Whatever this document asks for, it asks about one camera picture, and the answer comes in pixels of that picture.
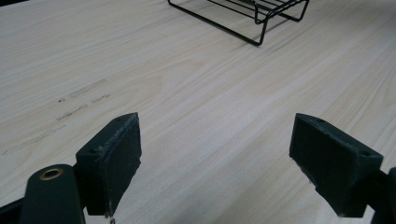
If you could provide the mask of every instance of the black wire rack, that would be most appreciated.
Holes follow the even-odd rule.
[[[306,8],[308,7],[309,0],[206,0],[210,3],[213,3],[220,7],[225,7],[235,13],[241,14],[245,17],[251,18],[254,20],[256,25],[262,26],[262,31],[260,35],[259,41],[256,41],[246,35],[242,35],[241,33],[236,32],[235,30],[228,28],[224,25],[221,25],[209,18],[200,15],[196,12],[193,12],[185,7],[182,7],[181,4],[175,4],[171,0],[168,0],[170,6],[175,7],[181,11],[184,11],[193,17],[196,17],[202,21],[205,21],[213,26],[220,28],[221,30],[235,35],[249,44],[254,46],[260,46],[262,41],[264,40],[265,31],[267,28],[268,21],[275,16],[283,17],[287,20],[291,21],[301,21],[304,17]],[[294,17],[285,13],[289,8],[294,7],[303,3],[303,9],[299,12],[300,16]]]

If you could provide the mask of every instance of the rack leg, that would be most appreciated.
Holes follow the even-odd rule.
[[[223,30],[223,31],[229,33],[230,35],[234,35],[234,36],[236,36],[236,37],[248,42],[249,44],[251,44],[253,46],[256,46],[256,47],[260,46],[262,44],[262,41],[264,40],[264,35],[265,35],[265,30],[266,30],[266,27],[267,27],[268,19],[265,19],[265,22],[263,23],[262,34],[260,36],[260,41],[257,42],[257,41],[255,41],[255,40],[253,40],[253,39],[251,39],[251,38],[249,38],[249,37],[247,37],[245,35],[241,35],[241,34],[237,33],[236,31],[231,30],[230,28],[227,28],[227,27],[225,27],[225,26],[223,26],[223,25],[221,25],[221,24],[219,24],[219,23],[217,23],[215,21],[212,21],[212,20],[210,20],[210,19],[208,19],[206,17],[203,17],[203,16],[201,16],[201,15],[195,13],[195,12],[192,12],[192,11],[190,11],[190,10],[184,8],[184,7],[180,7],[180,6],[172,3],[171,0],[168,0],[168,3],[169,3],[169,5],[171,7],[175,7],[175,8],[177,8],[177,9],[179,9],[179,10],[181,10],[181,11],[187,13],[187,14],[192,15],[193,17],[195,17],[197,19],[200,19],[201,21],[205,21],[205,22],[207,22],[207,23],[219,28],[220,30]]]
[[[285,14],[285,13],[280,13],[279,16],[281,16],[283,18],[286,18],[288,20],[291,20],[291,21],[301,21],[303,19],[304,15],[305,15],[306,8],[308,7],[308,3],[309,3],[309,0],[306,0],[305,4],[304,4],[303,11],[301,12],[301,15],[300,15],[299,18],[292,17],[292,16],[290,16],[288,14]]]

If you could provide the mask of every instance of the scratch mark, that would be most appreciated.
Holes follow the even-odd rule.
[[[100,84],[105,83],[105,82],[106,82],[105,79],[100,79],[99,81],[93,82],[92,84],[90,84],[90,85],[88,85],[88,86],[86,86],[86,87],[84,87],[82,89],[79,89],[78,91],[74,91],[74,92],[70,93],[69,96],[71,98],[76,98],[76,97],[80,96],[81,94],[83,94],[83,93],[85,93],[87,91],[90,91],[91,89],[93,89],[93,88],[95,88],[95,87],[97,87]]]
[[[54,128],[54,129],[46,130],[42,134],[40,134],[38,136],[35,136],[32,139],[29,139],[29,140],[23,142],[18,147],[12,147],[12,148],[9,148],[9,149],[5,150],[4,152],[1,153],[1,155],[5,156],[5,155],[8,155],[9,153],[11,153],[11,152],[13,152],[15,150],[23,149],[24,147],[27,147],[27,146],[29,146],[29,145],[31,145],[33,143],[37,143],[37,142],[43,140],[44,138],[52,135],[53,133],[59,132],[64,127],[66,127],[66,125],[62,125],[61,127],[57,127],[57,128]]]
[[[57,118],[56,120],[59,121],[61,119],[68,118],[68,117],[72,116],[74,113],[78,112],[79,110],[82,110],[82,109],[87,108],[87,107],[88,107],[88,105],[81,105],[79,108],[77,108],[77,109],[75,109],[73,111],[65,113],[64,115],[62,115],[61,117]]]
[[[100,98],[97,98],[97,99],[92,100],[91,103],[93,103],[93,104],[98,103],[99,101],[101,101],[101,100],[103,100],[103,99],[106,99],[106,98],[108,98],[109,96],[110,96],[110,94],[103,95],[103,96],[101,96]]]

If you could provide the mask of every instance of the table surface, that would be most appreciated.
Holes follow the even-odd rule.
[[[0,7],[0,206],[138,112],[142,164],[117,223],[369,223],[371,208],[336,216],[290,137],[309,114],[396,165],[395,24],[394,0],[312,0],[256,48],[163,0]]]

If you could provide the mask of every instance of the wooden table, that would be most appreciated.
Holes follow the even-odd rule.
[[[142,165],[117,223],[369,223],[371,208],[336,216],[290,137],[309,114],[396,165],[395,24],[394,0],[312,0],[256,48],[160,0],[0,7],[0,206],[138,112]]]

